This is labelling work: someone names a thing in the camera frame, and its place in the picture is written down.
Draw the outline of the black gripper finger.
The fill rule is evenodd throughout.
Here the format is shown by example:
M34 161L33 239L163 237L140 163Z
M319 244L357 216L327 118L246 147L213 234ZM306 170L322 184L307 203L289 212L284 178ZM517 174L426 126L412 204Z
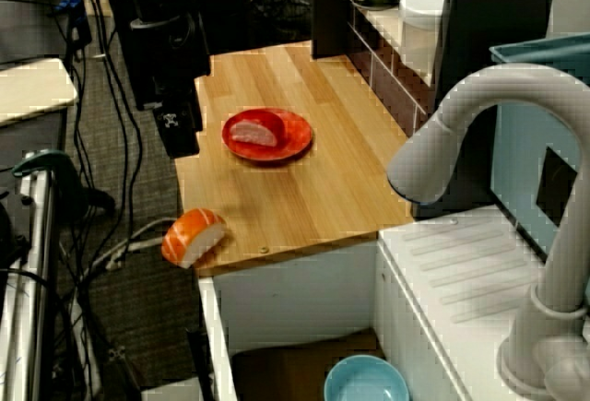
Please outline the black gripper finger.
M196 98L165 100L154 109L154 119L170 158L199 153L196 134L203 130L203 123Z

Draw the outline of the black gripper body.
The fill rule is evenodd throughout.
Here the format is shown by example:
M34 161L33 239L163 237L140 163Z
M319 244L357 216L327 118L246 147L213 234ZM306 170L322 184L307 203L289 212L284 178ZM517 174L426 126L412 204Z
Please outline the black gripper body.
M210 74L209 51L199 16L130 23L130 81L138 107L152 107L170 91L190 88Z

